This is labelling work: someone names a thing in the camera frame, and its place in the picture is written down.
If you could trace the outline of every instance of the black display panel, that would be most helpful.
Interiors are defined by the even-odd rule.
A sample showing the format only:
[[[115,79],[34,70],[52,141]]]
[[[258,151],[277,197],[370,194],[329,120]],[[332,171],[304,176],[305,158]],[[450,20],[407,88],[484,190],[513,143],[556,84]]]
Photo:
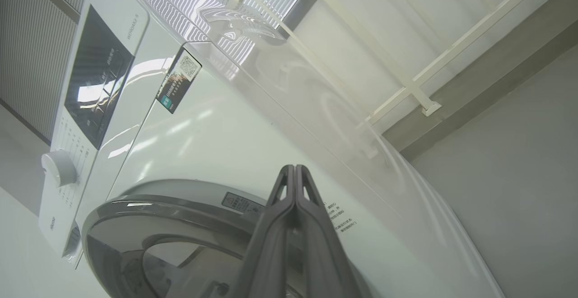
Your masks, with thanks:
[[[133,59],[90,6],[64,106],[97,149],[101,146]]]

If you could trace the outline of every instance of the qr code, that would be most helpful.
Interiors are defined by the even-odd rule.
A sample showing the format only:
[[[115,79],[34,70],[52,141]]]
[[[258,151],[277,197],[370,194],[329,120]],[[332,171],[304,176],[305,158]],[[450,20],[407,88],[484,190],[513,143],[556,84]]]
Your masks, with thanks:
[[[180,62],[180,68],[182,69],[184,74],[186,74],[186,77],[188,77],[189,80],[191,80],[195,76],[195,74],[199,71],[200,67],[199,64],[193,60],[194,59],[191,59],[187,55],[184,55],[182,56]]]

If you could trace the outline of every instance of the washing machine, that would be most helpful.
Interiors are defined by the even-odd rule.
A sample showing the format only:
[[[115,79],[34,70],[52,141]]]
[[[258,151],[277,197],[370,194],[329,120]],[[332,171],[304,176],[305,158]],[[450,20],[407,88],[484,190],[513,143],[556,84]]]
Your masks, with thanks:
[[[302,164],[370,296],[503,298],[452,209],[364,118],[243,4],[84,0],[39,226],[113,298],[226,297],[281,167]]]

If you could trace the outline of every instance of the teal logo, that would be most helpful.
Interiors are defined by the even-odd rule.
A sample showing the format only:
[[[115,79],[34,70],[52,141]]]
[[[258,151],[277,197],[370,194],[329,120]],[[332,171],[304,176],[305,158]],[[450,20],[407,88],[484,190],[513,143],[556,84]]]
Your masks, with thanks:
[[[173,101],[169,97],[167,97],[167,95],[165,95],[161,100],[161,104],[166,108],[171,108],[171,104],[173,104]]]

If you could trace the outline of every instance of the white knob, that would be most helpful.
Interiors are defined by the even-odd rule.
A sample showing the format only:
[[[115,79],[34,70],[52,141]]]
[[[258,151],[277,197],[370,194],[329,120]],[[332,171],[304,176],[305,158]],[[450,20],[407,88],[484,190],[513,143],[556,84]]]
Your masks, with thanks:
[[[76,169],[64,150],[43,154],[41,163],[46,174],[52,175],[56,181],[56,187],[72,184],[76,181]]]

